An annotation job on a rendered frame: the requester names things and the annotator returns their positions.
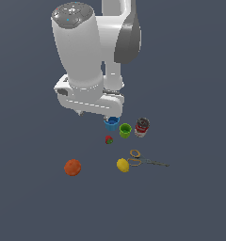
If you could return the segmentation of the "yellow-handled scissors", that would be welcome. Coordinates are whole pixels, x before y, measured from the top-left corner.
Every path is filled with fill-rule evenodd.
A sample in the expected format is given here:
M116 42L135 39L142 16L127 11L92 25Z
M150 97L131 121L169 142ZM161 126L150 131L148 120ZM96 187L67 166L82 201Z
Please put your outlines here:
M127 162L131 167L138 167L142 164L153 164L162 167L168 167L169 164L153 161L151 159L145 158L138 150L130 151L131 157L127 159Z

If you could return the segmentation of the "blue cup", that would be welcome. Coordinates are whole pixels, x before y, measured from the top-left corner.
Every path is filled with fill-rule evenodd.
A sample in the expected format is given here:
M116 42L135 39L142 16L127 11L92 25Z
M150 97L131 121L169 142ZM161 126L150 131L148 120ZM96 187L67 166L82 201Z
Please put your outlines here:
M108 121L105 122L105 128L108 131L115 131L119 127L120 119L116 117L110 117Z

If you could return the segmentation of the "red soup can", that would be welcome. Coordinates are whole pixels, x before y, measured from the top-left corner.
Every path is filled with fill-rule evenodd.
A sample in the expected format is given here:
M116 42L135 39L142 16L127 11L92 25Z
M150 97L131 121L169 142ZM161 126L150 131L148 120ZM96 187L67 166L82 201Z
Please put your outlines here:
M137 137L145 137L150 127L150 121L146 118L139 118L135 127L135 135Z

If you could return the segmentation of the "green cup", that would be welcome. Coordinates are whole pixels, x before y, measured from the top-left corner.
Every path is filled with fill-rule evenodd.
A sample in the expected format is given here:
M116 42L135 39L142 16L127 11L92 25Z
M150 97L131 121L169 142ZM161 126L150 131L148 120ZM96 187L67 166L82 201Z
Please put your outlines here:
M123 123L120 126L120 136L122 138L128 138L131 134L131 131L132 131L132 127L127 123Z

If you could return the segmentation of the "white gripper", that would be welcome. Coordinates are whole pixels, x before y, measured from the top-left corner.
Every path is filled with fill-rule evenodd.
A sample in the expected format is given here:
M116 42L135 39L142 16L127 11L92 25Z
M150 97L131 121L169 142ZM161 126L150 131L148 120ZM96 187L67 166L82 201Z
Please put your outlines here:
M104 121L110 117L119 118L122 114L124 96L118 90L104 89L104 77L98 82L90 80L86 87L70 85L70 79L64 74L56 83L54 91L57 99L65 108L74 110L80 117L85 112L101 114Z

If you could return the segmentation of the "yellow lemon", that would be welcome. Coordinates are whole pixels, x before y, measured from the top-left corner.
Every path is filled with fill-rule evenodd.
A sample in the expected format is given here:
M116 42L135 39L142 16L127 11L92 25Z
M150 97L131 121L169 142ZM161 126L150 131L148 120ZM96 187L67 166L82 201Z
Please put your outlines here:
M117 161L117 168L121 172L128 172L129 171L129 163L124 158L121 158Z

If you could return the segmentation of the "orange fruit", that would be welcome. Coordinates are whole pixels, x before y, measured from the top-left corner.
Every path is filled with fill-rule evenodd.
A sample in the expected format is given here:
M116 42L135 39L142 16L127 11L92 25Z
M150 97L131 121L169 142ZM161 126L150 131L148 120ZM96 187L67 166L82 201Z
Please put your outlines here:
M81 164L78 160L69 160L64 167L65 172L70 176L76 176L81 171Z

